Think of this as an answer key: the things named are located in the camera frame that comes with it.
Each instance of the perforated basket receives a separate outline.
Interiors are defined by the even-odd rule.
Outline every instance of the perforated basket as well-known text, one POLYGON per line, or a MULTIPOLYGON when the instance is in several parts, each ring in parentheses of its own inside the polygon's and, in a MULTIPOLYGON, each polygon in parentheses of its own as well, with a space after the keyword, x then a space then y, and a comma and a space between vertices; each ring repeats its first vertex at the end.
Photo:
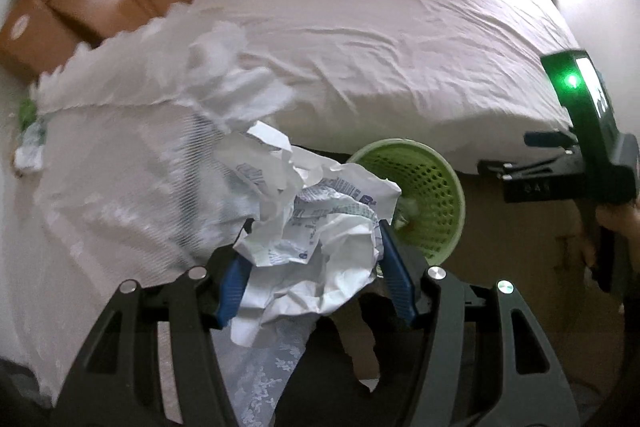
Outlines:
POLYGON ((465 224, 465 196, 447 161, 412 140, 373 142, 350 159, 402 188, 393 226, 398 239, 422 250, 431 265, 453 252, 465 224))

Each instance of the white bedsheet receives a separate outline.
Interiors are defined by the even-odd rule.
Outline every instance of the white bedsheet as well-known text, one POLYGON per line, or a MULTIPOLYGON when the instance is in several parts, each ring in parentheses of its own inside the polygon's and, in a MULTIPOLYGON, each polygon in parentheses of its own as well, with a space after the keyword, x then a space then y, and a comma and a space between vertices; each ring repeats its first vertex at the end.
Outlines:
POLYGON ((577 43, 551 0, 194 0, 244 26, 245 66, 296 91, 274 115, 293 143, 353 153, 378 139, 432 146, 454 168, 532 160, 528 130, 568 115, 540 55, 577 43))

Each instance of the crumpled paper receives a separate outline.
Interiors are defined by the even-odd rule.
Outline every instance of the crumpled paper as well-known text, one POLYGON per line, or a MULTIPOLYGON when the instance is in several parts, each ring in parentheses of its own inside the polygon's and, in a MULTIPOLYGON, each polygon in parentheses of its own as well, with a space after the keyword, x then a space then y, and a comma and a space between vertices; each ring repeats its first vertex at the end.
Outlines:
POLYGON ((378 222, 392 219, 401 193, 394 182, 291 146, 262 122, 228 134, 214 157, 260 198, 259 221, 234 246, 254 264, 231 322, 236 344, 266 346, 278 318, 331 314, 372 282, 378 222))

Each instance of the display screen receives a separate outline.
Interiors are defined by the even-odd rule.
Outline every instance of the display screen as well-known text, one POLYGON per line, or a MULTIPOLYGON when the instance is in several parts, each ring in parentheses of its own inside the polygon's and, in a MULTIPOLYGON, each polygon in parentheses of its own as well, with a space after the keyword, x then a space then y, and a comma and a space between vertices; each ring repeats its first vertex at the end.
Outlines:
POLYGON ((607 103, 607 97, 604 95, 598 73, 596 73, 591 60, 587 57, 576 58, 575 63, 580 70, 584 83, 587 85, 593 105, 598 113, 598 118, 602 118, 609 109, 609 103, 607 103))

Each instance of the handheld device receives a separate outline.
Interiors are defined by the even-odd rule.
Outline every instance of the handheld device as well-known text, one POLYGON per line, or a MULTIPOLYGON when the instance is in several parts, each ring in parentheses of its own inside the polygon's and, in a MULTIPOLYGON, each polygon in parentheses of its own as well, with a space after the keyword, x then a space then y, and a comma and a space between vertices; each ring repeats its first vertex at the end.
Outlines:
POLYGON ((576 200, 583 223, 600 244, 594 279, 602 290, 623 297, 631 273, 626 240, 597 226, 595 207, 638 197, 638 139, 618 130, 606 86, 584 50, 547 55, 541 62, 573 126, 567 132, 530 132, 524 141, 562 147, 564 153, 527 165, 480 162, 478 171, 497 174, 508 203, 576 200))

